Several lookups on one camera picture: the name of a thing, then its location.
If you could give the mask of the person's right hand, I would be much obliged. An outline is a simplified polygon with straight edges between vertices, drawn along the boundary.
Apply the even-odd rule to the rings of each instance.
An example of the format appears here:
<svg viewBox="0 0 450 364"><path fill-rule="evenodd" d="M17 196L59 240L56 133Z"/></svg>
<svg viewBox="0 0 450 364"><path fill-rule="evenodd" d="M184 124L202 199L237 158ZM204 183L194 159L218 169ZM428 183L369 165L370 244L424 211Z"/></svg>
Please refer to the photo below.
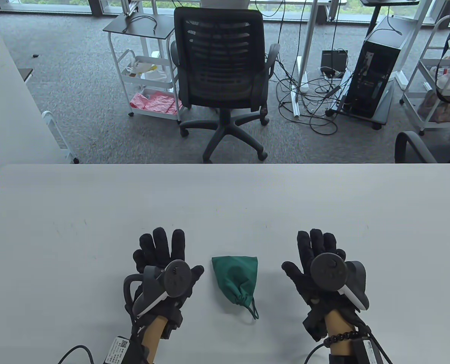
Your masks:
<svg viewBox="0 0 450 364"><path fill-rule="evenodd" d="M357 338L357 331L366 333L359 317L369 308L364 266L347 261L336 237L320 229L299 231L297 247L302 266L286 261L281 267L310 307L303 322L308 334L330 346Z"/></svg>

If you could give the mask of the person's left hand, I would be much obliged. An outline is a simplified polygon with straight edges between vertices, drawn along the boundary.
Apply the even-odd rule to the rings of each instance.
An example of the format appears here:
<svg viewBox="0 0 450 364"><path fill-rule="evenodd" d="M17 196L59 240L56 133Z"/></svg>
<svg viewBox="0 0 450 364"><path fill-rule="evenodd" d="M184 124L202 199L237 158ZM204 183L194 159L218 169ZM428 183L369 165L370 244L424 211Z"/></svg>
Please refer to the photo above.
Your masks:
<svg viewBox="0 0 450 364"><path fill-rule="evenodd" d="M183 322L181 309L193 293L204 267L193 268L185 262L185 234L175 229L171 241L162 227L139 239L140 248L133 253L137 273L128 276L123 284L125 309L138 333L148 328L158 317L166 324L162 339L169 339L172 331Z"/></svg>

